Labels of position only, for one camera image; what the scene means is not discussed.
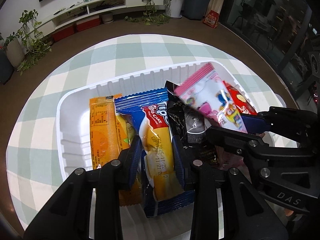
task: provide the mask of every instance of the checkered tablecloth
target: checkered tablecloth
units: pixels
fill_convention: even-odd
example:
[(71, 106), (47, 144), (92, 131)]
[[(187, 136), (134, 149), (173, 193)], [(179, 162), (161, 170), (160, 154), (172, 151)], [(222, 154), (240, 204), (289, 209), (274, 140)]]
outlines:
[[(114, 38), (82, 51), (54, 70), (26, 102), (6, 152), (11, 197), (23, 228), (62, 184), (55, 116), (64, 94), (139, 70), (212, 59), (228, 68), (258, 111), (281, 106), (271, 88), (241, 61), (212, 46), (179, 37), (142, 34)], [(276, 146), (296, 147), (286, 138), (273, 139)]]

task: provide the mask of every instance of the red bag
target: red bag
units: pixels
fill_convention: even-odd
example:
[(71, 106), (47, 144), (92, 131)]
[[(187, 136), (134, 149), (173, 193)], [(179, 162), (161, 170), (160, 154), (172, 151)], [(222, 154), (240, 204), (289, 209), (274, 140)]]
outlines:
[(237, 89), (235, 89), (225, 81), (223, 83), (226, 86), (233, 102), (238, 107), (240, 113), (257, 115), (256, 110), (249, 104), (249, 102), (240, 94)]
[(211, 28), (216, 28), (218, 26), (218, 19), (219, 14), (211, 10), (202, 22)]

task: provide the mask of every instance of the cartoon character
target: cartoon character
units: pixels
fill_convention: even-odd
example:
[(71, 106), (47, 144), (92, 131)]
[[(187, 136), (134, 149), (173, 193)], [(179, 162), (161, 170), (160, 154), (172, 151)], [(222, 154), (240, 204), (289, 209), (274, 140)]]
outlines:
[(239, 112), (237, 106), (234, 103), (228, 102), (228, 107), (225, 109), (225, 116), (236, 127), (239, 127)]
[(198, 107), (198, 111), (204, 116), (212, 118), (216, 122), (218, 122), (218, 118), (217, 118), (218, 111), (216, 110), (212, 111), (211, 106), (208, 102), (204, 102), (200, 107)]
[(219, 99), (219, 101), (222, 103), (219, 110), (224, 110), (225, 117), (233, 123), (236, 127), (239, 127), (239, 111), (237, 109), (237, 106), (231, 101), (230, 95), (225, 91), (220, 91), (216, 94), (216, 97)]

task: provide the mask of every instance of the pink candy wrapper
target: pink candy wrapper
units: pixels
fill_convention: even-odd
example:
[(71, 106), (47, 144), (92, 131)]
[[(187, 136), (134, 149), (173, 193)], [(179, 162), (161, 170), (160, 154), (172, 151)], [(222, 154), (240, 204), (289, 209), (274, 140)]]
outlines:
[(186, 105), (221, 127), (247, 133), (235, 103), (211, 63), (197, 70), (174, 92)]

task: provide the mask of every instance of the white foam tray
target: white foam tray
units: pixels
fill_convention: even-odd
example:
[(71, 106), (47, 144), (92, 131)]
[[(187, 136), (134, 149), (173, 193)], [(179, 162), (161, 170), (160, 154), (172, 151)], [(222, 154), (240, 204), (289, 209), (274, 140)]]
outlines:
[[(139, 71), (66, 93), (58, 103), (56, 116), (58, 155), (63, 180), (78, 167), (83, 167), (87, 171), (92, 170), (89, 135), (90, 98), (118, 93), (130, 95), (162, 88), (166, 80), (181, 84), (207, 62), (189, 62)], [(220, 78), (238, 89), (255, 108), (253, 102), (234, 76), (221, 63), (217, 61), (210, 62), (217, 70)], [(95, 196), (93, 196), (92, 200), (92, 210), (95, 210), (94, 208)], [(193, 205), (189, 205), (174, 212), (147, 219), (140, 205), (121, 207), (124, 239), (161, 240), (172, 237), (178, 237), (177, 240), (189, 239), (190, 234), (188, 233), (182, 236), (179, 235), (190, 230), (192, 212)]]

